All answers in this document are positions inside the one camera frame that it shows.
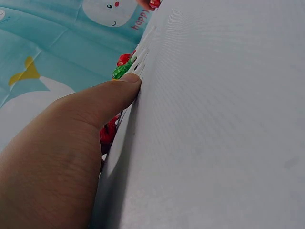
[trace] white surface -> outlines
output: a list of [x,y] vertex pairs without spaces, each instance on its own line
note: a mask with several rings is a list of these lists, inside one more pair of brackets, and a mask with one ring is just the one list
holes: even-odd
[[304,0],[164,0],[91,228],[304,228],[304,21]]

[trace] light blue fabric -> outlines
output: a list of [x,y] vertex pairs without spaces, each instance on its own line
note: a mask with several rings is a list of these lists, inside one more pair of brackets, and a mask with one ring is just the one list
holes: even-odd
[[[118,3],[100,0],[99,7],[111,4],[121,15],[102,14],[108,9],[98,7],[93,13],[101,11],[102,19],[109,13],[129,18]],[[87,16],[82,0],[0,0],[0,108],[23,93],[48,90],[36,79],[8,85],[12,76],[25,70],[27,57],[34,59],[41,76],[74,91],[109,80],[120,55],[131,53],[141,39],[151,14],[138,5],[132,11],[126,23],[109,27]]]

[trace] yellow shape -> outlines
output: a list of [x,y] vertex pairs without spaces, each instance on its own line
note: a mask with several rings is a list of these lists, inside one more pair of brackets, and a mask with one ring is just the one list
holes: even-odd
[[33,58],[29,56],[25,60],[24,65],[25,65],[25,71],[12,76],[9,80],[9,86],[12,86],[14,83],[20,80],[40,78],[40,74],[38,73],[35,67]]

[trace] green crystal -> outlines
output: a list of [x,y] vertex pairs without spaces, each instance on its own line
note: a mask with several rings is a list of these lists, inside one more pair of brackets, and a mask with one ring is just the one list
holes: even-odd
[[119,80],[130,69],[133,62],[131,61],[130,58],[126,64],[116,67],[116,69],[114,69],[112,73],[112,78],[115,80]]

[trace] finger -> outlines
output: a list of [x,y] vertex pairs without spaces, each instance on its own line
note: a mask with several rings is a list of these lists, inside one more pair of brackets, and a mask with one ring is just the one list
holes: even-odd
[[145,9],[145,10],[150,10],[154,11],[155,9],[150,7],[149,5],[149,0],[139,0],[138,3]]
[[140,86],[137,75],[127,74],[119,81],[108,81],[59,99],[45,112],[55,112],[60,114],[60,119],[77,120],[100,129],[133,102]]

